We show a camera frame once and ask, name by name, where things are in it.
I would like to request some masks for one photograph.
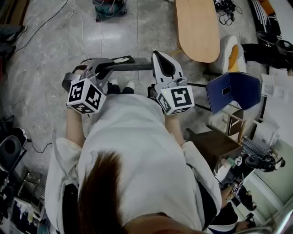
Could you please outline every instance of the teal machine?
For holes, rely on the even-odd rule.
[[[127,14],[126,2],[127,0],[92,0],[97,13],[96,22]]]

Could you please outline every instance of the white cube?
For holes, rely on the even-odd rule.
[[[67,105],[81,114],[98,113],[106,96],[89,80],[71,83]]]
[[[157,96],[157,101],[166,115],[179,114],[194,106],[191,86],[161,89],[161,93]]]

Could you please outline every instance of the desk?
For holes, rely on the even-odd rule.
[[[240,144],[217,130],[199,134],[195,134],[189,128],[187,131],[190,133],[189,141],[197,147],[212,171],[217,171],[222,159],[235,159],[241,153]]]
[[[214,62],[220,53],[220,38],[213,0],[177,0],[175,8],[183,52],[194,61]]]

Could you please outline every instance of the white shirt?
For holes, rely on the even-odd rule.
[[[217,181],[194,144],[187,142],[181,148],[164,126],[161,107],[143,96],[108,96],[100,115],[82,149],[66,139],[57,140],[71,177],[81,185],[98,152],[115,151],[122,162],[118,189],[123,225],[144,214],[165,213],[191,229],[202,230],[202,214],[195,197],[197,183],[184,156],[196,161],[197,165],[189,163],[195,168],[199,166],[215,196],[221,195]],[[56,181],[61,183],[59,177],[63,175],[56,169],[56,162],[52,157],[45,198],[48,217],[55,227],[61,188]],[[78,172],[74,170],[77,163]]]

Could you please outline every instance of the gray floor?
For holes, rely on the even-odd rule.
[[[60,0],[31,0],[25,17],[28,31],[18,42],[20,48],[63,4],[64,1]],[[53,126],[57,127],[60,136],[64,135],[67,93],[63,91],[61,81],[66,72],[72,71],[86,58],[85,51],[92,58],[132,55],[150,59],[153,50],[169,52],[177,48],[173,4],[162,0],[128,0],[127,15],[96,23],[92,1],[76,0],[75,12],[83,17],[84,46],[80,15],[74,14],[70,20],[66,19],[72,4],[73,0],[69,0],[63,10],[16,53],[9,63],[8,78],[0,86],[4,113],[16,116],[19,126],[26,129],[39,150],[51,142]],[[233,34],[241,41],[256,43],[248,2],[235,0],[235,4],[241,7],[243,14],[236,12],[231,26],[219,24],[220,36]],[[206,64],[191,61],[184,54],[175,58],[181,63],[186,77],[206,69]],[[261,72],[263,67],[259,64],[248,64],[248,73],[259,77]],[[119,72],[113,76],[121,85],[129,80],[135,81],[136,93],[145,96],[147,87],[153,82],[150,71]],[[198,74],[191,81],[206,83],[207,79]],[[194,93],[197,101],[207,101],[204,90],[194,89]],[[257,106],[250,111],[250,116],[258,110]],[[197,133],[206,131],[205,124],[210,116],[207,111],[194,108],[180,116],[182,128],[189,127]],[[51,146],[43,154],[35,153],[29,144],[27,149],[24,165],[46,175]]]

